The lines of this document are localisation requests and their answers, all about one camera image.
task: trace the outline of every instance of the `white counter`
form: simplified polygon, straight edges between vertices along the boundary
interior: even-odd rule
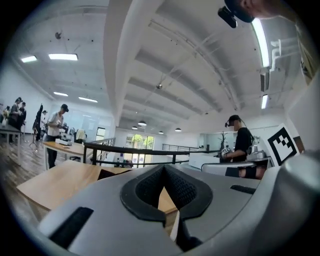
[[[220,158],[207,153],[190,153],[189,165],[201,170],[203,164],[220,163]]]

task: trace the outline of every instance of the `camera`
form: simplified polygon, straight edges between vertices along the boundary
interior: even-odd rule
[[[222,7],[218,11],[218,15],[222,18],[228,25],[235,29],[237,27],[237,21],[235,19],[235,15],[227,9],[227,7]]]
[[[241,0],[224,0],[224,7],[220,8],[218,15],[223,19],[231,28],[235,29],[238,25],[235,17],[245,23],[251,23],[255,17],[251,16],[240,5]]]

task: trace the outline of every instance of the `white wall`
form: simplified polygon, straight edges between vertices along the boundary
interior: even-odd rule
[[[95,141],[98,127],[105,128],[104,138],[112,138],[115,131],[115,122],[112,113],[103,108],[93,105],[93,103],[74,103],[69,102],[67,97],[64,100],[55,101],[52,104],[50,113],[56,112],[60,109],[62,104],[67,104],[69,112],[64,114],[64,121],[68,126],[77,129],[84,129],[87,134],[88,141]],[[89,130],[88,124],[92,123],[92,128]]]
[[[184,120],[179,124],[176,124],[170,128],[168,136],[170,134],[177,134],[175,128],[179,127],[182,135],[185,133],[194,134],[211,134],[218,132],[229,132],[232,131],[232,127],[225,128],[225,122],[232,115],[239,115],[240,118],[245,122],[246,126],[251,129],[259,129],[265,127],[278,126],[285,121],[285,111],[282,108],[279,109],[249,109],[246,108],[238,112],[221,112],[215,111],[209,112],[204,115],[194,115],[189,120]]]
[[[200,133],[175,131],[175,133],[167,134],[165,144],[198,148],[199,139]]]
[[[0,70],[0,99],[4,108],[6,106],[12,107],[18,97],[21,97],[26,104],[25,132],[33,133],[32,126],[41,103],[43,110],[49,111],[52,100],[39,92],[11,61],[5,61]]]

